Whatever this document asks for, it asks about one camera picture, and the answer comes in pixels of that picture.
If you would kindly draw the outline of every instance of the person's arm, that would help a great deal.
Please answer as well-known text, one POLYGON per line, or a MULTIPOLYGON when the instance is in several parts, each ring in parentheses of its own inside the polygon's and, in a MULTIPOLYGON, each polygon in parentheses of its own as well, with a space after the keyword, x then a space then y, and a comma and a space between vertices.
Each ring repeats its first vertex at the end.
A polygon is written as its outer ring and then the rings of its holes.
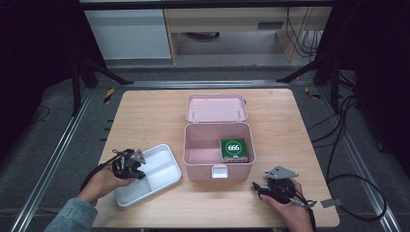
POLYGON ((76 198, 66 203, 45 231, 90 231, 98 213, 94 208, 97 200, 133 181, 133 178, 119 179, 112 173, 111 166, 104 167, 76 198))
MULTIPOLYGON (((302 193, 302 185, 291 179, 295 185, 295 189, 302 193)), ((283 217, 284 222, 288 229, 292 232, 312 232, 310 217, 308 210, 294 202, 289 202, 287 204, 281 204, 277 202, 274 198, 268 195, 260 195, 262 200, 266 201, 275 210, 277 210, 283 217)))

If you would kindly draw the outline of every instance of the white plastic tray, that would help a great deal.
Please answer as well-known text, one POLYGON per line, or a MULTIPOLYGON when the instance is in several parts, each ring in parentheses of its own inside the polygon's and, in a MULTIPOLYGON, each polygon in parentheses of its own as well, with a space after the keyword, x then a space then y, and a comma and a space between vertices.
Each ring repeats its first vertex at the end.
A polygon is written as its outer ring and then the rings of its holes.
POLYGON ((117 204, 121 207, 135 204, 181 179, 181 169, 167 145, 151 148, 143 152, 143 155, 146 164, 142 164, 138 170, 145 172, 146 177, 114 190, 117 204))

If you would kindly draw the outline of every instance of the pink storage box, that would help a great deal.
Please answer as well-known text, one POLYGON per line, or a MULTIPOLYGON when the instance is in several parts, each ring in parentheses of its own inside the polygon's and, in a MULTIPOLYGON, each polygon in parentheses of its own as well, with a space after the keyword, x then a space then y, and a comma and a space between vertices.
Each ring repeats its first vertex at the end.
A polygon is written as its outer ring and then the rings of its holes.
POLYGON ((246 179, 255 161, 245 100, 241 95, 191 95, 185 128, 184 163, 191 180, 246 179), (248 162, 223 163, 220 140, 244 138, 248 162))

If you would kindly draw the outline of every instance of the cabinet drawer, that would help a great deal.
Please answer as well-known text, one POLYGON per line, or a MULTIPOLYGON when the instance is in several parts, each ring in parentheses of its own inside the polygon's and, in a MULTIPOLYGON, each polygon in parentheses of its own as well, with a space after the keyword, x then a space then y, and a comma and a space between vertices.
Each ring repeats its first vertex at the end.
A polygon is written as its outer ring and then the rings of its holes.
MULTIPOLYGON (((290 17, 300 17, 294 10, 290 17)), ((285 8, 169 9, 165 10, 171 33, 282 30, 285 8)))

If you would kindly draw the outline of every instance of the hand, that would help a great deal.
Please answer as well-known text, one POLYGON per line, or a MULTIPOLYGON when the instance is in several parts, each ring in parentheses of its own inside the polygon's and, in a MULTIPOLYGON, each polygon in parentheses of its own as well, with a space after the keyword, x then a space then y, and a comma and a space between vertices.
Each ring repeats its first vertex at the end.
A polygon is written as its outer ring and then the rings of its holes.
MULTIPOLYGON (((295 185, 295 189, 302 193, 302 185, 290 179, 295 185)), ((262 200, 266 201, 275 210, 277 210, 283 217, 288 229, 292 232, 312 232, 313 229, 310 223, 310 217, 308 210, 294 202, 289 202, 287 204, 281 204, 277 202, 274 198, 268 195, 260 195, 262 200)))
POLYGON ((91 178, 87 186, 77 197, 93 204, 114 189, 125 187, 134 180, 135 178, 120 179, 115 177, 114 173, 112 173, 111 165, 108 165, 91 178))

